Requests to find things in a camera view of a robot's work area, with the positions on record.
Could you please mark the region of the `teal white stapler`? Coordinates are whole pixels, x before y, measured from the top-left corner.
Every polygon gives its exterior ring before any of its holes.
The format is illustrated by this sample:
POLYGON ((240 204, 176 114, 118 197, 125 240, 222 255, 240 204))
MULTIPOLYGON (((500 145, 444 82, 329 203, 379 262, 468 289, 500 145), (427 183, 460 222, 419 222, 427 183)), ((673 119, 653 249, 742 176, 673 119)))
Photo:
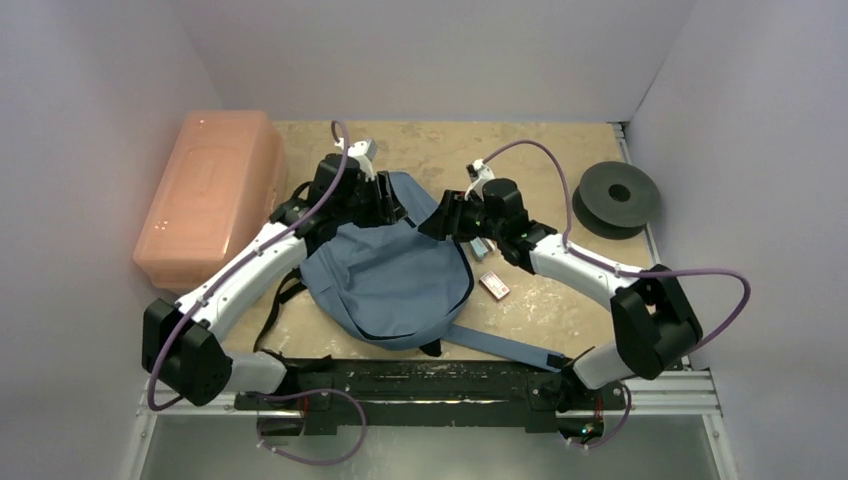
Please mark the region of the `teal white stapler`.
POLYGON ((477 262, 482 262, 487 256, 491 255, 495 248, 488 239, 475 238, 469 242, 469 248, 472 257, 477 262))

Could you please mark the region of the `small red white card box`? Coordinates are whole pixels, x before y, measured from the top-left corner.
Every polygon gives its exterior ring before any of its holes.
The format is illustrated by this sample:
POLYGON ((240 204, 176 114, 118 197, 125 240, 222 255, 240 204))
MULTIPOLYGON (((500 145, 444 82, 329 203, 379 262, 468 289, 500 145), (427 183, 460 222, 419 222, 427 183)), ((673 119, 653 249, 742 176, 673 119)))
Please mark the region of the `small red white card box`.
POLYGON ((511 292, 506 283, 493 271, 484 273, 479 283, 495 301, 501 301, 511 292))

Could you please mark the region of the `blue grey backpack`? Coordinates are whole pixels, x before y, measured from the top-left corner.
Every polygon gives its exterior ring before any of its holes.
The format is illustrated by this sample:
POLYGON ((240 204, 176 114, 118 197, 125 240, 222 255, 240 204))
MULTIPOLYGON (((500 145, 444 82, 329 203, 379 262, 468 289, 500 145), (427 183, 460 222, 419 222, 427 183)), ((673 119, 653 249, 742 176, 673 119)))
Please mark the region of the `blue grey backpack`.
POLYGON ((386 350, 419 349, 438 357, 447 341, 560 371, 568 362, 561 353, 456 324, 475 284, 468 259, 458 243, 418 232, 437 207, 425 189, 406 173, 390 178, 406 218, 376 228, 342 225, 282 279, 257 338, 270 332, 284 303, 308 291, 350 336, 386 350))

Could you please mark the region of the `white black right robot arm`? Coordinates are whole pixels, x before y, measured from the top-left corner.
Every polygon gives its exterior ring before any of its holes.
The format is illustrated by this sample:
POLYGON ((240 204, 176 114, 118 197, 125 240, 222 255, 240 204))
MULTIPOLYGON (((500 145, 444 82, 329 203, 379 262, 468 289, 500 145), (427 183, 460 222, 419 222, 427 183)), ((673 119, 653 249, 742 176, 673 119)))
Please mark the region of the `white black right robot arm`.
POLYGON ((575 360, 561 381, 563 397, 573 406, 588 405, 611 382, 656 378, 703 338, 668 268, 615 265, 565 241, 556 229, 530 218, 510 179, 491 180, 480 193, 445 191, 418 230, 434 240, 490 239, 509 264, 556 280, 610 312, 613 341, 575 360))

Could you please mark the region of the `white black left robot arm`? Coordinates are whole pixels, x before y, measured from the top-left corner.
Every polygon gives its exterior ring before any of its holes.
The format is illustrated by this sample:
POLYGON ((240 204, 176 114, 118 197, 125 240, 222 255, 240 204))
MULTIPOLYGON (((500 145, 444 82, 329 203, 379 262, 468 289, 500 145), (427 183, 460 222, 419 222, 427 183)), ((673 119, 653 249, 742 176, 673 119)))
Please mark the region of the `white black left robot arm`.
POLYGON ((282 360, 265 352, 227 352, 223 340, 274 282, 298 270, 340 226, 392 225, 405 215, 389 172, 371 171, 365 157, 327 155, 313 180, 279 204, 221 270, 176 302, 157 299, 145 309, 141 363, 150 374, 149 408, 164 408, 155 400, 158 383, 195 406, 223 392, 259 394, 275 409, 292 405, 298 382, 282 360))

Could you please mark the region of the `pink plastic storage box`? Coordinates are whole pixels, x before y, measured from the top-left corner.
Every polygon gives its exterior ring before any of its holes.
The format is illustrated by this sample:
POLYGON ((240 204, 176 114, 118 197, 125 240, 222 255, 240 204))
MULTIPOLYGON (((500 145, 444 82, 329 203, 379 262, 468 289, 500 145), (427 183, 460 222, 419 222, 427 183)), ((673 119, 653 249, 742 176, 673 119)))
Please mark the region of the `pink plastic storage box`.
POLYGON ((257 235, 284 173, 283 139, 259 110, 195 110, 181 125, 133 253, 152 285, 202 285, 257 235))

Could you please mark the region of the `black filament spool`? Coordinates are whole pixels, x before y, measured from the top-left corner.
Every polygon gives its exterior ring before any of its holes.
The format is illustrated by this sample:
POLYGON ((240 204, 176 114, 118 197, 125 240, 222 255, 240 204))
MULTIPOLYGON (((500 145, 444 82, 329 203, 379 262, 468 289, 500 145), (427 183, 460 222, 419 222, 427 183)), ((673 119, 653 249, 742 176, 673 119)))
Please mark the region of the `black filament spool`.
POLYGON ((655 182, 639 168, 606 161, 588 168, 572 194, 578 221, 605 239, 637 236, 661 210, 655 182))

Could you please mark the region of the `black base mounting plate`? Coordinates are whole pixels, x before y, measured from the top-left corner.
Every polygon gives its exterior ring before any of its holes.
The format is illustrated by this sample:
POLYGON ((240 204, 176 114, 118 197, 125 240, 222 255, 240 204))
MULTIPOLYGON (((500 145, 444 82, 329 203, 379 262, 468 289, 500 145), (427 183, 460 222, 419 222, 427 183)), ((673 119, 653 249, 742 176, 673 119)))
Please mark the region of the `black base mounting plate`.
POLYGON ((627 405, 621 383, 598 390, 569 375, 506 361, 295 359, 278 400, 234 406, 300 421, 306 435, 341 426, 518 428, 594 440, 627 405))

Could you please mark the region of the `aluminium frame rails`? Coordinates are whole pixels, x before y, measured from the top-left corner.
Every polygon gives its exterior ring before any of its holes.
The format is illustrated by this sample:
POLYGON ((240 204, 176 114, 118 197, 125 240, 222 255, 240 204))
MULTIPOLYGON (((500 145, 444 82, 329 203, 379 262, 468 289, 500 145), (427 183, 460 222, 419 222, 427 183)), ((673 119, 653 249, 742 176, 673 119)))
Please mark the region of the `aluminium frame rails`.
MULTIPOLYGON (((352 144, 348 139, 347 131, 345 126, 341 122, 333 122, 331 125, 331 132, 334 137, 334 141, 338 139, 343 139, 347 143, 352 144)), ((347 157, 347 153, 343 153, 339 148, 337 148, 337 152, 334 154, 343 154, 347 157)), ((672 276, 676 280, 680 280, 680 273, 677 271, 672 271, 672 276)), ((619 382, 622 384, 624 388, 624 394, 626 396, 627 405, 625 407, 624 412, 620 414, 615 414, 620 420, 626 420, 632 415, 700 415, 703 417, 707 416, 715 416, 720 412, 718 405, 718 398, 715 391, 708 386, 708 375, 704 372, 696 372, 691 371, 686 366, 686 358, 690 351, 699 347, 707 340, 706 336, 703 333, 702 340, 691 350, 688 351, 687 354, 682 356, 676 362, 670 364, 662 373, 660 373, 656 378, 652 380, 642 379, 636 376, 626 378, 619 381, 614 381, 609 384, 619 382)), ((558 372, 552 373, 561 373, 565 375, 569 375, 575 378, 571 373, 567 372, 567 367, 570 366, 575 360, 582 358, 587 353, 594 349, 589 349, 582 354, 570 358, 566 357, 567 364, 558 372)), ((263 351, 258 350, 255 352, 265 352, 274 355, 276 358, 282 360, 286 367, 287 373, 286 376, 291 372, 291 361, 284 359, 282 356, 271 352, 271 351, 263 351)), ((506 362, 515 362, 512 360, 508 360, 502 357, 498 357, 495 355, 489 354, 489 359, 486 361, 506 361, 506 362)), ((577 380, 579 386, 583 387, 582 384, 577 380)), ((265 394, 259 395, 262 398, 276 401, 278 400, 278 391, 280 388, 273 394, 265 394)), ((270 453, 277 453, 278 446, 276 445, 276 439, 282 436, 282 431, 280 430, 278 424, 282 420, 296 420, 291 413, 285 413, 279 419, 273 419, 271 417, 264 418, 259 413, 255 411, 241 411, 235 408, 234 401, 236 395, 241 393, 227 393, 223 392, 219 394, 214 400, 210 401, 208 404, 203 406, 195 406, 186 400, 178 399, 175 393, 175 402, 183 403, 187 402, 197 408, 203 414, 209 414, 213 411, 215 407, 229 407, 235 414, 250 417, 253 419, 256 427, 257 441, 258 445, 261 449, 264 449, 270 453)), ((155 411, 149 408, 148 402, 146 408, 144 409, 144 417, 145 423, 140 426, 141 432, 146 432, 149 428, 155 426, 160 416, 166 415, 169 411, 168 404, 163 405, 163 410, 155 411)), ((363 431, 368 431, 373 428, 367 424, 361 424, 359 427, 363 431)), ((444 428, 486 428, 486 427, 444 427, 444 428)), ((608 426, 605 428, 604 433, 601 437, 596 438, 594 440, 576 440, 572 437, 568 437, 563 433, 560 433, 566 443, 566 445, 570 448, 577 448, 580 450, 591 450, 597 447, 602 446, 607 441, 612 439, 616 434, 616 428, 608 426)))

